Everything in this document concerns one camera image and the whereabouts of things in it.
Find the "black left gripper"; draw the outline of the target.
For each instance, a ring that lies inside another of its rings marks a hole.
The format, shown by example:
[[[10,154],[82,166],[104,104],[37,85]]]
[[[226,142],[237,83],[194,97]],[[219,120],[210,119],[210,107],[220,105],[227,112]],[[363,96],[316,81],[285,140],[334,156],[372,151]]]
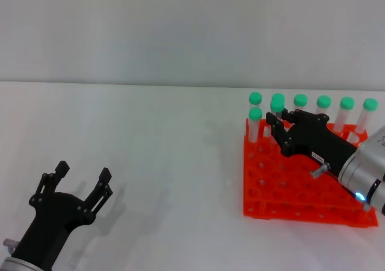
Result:
[[[83,201],[74,195],[55,192],[70,167],[60,161],[53,173],[44,173],[29,204],[35,217],[12,254],[42,270],[51,270],[70,233],[93,223],[96,214],[113,194],[112,175],[103,168],[97,184]]]

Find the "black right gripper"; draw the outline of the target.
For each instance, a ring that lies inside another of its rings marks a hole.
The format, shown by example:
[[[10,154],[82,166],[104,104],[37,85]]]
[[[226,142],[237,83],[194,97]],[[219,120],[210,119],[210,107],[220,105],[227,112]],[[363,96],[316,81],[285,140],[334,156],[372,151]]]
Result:
[[[305,155],[319,165],[327,166],[326,171],[331,175],[338,175],[357,150],[356,146],[328,129],[329,117],[326,114],[284,108],[281,118],[291,123],[288,130],[274,114],[266,114],[271,135],[284,156]]]

